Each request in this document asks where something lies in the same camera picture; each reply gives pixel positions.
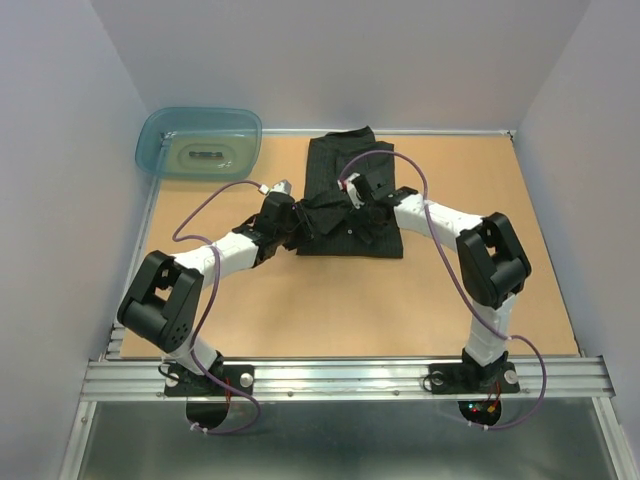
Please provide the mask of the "black pinstriped long sleeve shirt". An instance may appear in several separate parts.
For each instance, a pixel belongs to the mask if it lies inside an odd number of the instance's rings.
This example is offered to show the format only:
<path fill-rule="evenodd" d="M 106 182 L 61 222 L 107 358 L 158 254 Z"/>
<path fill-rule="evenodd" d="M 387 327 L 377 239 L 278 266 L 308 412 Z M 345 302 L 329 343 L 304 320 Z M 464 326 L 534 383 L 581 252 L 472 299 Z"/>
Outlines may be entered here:
<path fill-rule="evenodd" d="M 404 254 L 399 228 L 389 223 L 374 226 L 365 208 L 357 209 L 338 187 L 344 167 L 355 157 L 360 175 L 374 173 L 395 184 L 394 145 L 378 140 L 373 130 L 330 132 L 309 141 L 302 204 L 313 239 L 297 249 L 299 256 L 348 256 L 401 259 Z"/>

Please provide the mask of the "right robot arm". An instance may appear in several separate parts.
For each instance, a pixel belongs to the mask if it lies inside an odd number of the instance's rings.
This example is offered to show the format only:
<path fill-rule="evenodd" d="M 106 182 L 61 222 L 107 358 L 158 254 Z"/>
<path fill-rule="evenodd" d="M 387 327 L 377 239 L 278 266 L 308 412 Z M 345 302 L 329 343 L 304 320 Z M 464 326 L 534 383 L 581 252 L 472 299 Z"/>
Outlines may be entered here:
<path fill-rule="evenodd" d="M 481 393 L 503 383 L 510 368 L 506 343 L 512 310 L 531 274 L 509 219 L 499 212 L 482 217 L 445 207 L 415 189 L 394 189 L 377 174 L 353 173 L 338 186 L 371 225 L 393 223 L 430 238 L 440 253 L 449 249 L 457 255 L 460 274 L 453 283 L 470 309 L 470 333 L 460 362 L 429 369 L 427 390 Z"/>

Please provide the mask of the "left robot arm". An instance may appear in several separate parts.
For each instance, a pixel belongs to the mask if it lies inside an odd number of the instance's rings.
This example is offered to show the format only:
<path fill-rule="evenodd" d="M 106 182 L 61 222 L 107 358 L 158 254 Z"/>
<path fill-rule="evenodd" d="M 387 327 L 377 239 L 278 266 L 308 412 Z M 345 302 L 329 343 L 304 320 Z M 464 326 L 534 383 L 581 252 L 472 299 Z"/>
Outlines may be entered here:
<path fill-rule="evenodd" d="M 199 393 L 224 381 L 221 354 L 199 338 L 194 324 L 201 293 L 215 299 L 221 280 L 253 269 L 279 248 L 294 250 L 311 240 L 308 216 L 290 195 L 271 191 L 260 211 L 216 241 L 188 252 L 149 253 L 140 264 L 117 312 L 118 321 L 188 371 Z"/>

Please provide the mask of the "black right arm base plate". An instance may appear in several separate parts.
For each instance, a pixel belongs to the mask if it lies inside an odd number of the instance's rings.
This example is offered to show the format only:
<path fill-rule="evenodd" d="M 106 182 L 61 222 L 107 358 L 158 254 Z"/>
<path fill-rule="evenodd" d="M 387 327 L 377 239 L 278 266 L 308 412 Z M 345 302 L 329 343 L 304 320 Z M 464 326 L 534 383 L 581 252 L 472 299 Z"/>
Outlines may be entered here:
<path fill-rule="evenodd" d="M 515 365 L 480 368 L 466 363 L 437 363 L 428 367 L 425 380 L 434 395 L 488 395 L 500 387 L 502 394 L 519 393 Z"/>

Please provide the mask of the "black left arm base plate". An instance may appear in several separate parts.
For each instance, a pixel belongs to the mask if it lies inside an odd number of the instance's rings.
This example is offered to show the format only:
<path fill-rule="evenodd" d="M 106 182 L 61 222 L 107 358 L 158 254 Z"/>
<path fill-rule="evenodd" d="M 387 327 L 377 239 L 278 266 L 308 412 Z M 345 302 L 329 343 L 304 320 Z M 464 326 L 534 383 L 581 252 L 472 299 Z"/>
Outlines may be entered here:
<path fill-rule="evenodd" d="M 170 398 L 223 397 L 231 395 L 227 389 L 208 377 L 195 374 L 176 363 L 162 363 L 158 372 L 164 378 L 164 395 Z M 228 365 L 221 380 L 243 393 L 253 394 L 254 369 L 250 365 Z"/>

